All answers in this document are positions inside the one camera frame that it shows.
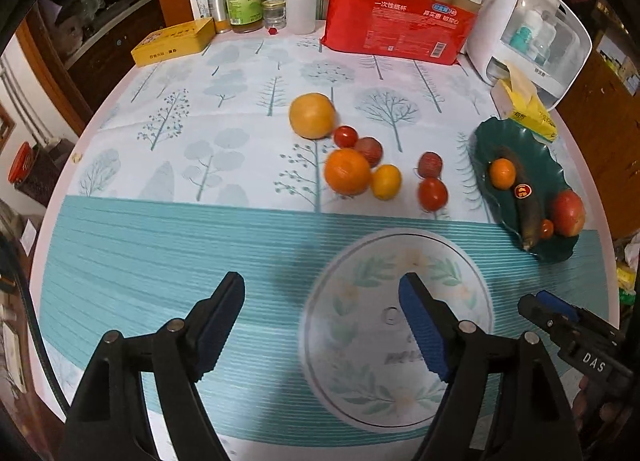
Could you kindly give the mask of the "right hand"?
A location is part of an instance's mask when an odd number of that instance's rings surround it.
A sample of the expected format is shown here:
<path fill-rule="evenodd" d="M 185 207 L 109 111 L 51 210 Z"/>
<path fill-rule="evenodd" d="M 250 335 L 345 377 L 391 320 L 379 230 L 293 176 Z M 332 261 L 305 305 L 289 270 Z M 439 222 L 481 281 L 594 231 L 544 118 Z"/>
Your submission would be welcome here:
<path fill-rule="evenodd" d="M 593 411 L 594 407 L 588 403 L 587 389 L 589 379 L 585 375 L 578 384 L 578 393 L 572 403 L 572 412 L 576 429 L 580 431 L 584 424 L 584 416 Z M 623 407 L 619 400 L 604 403 L 599 410 L 600 419 L 605 423 L 614 423 L 614 429 L 621 429 L 632 414 L 630 407 Z"/>

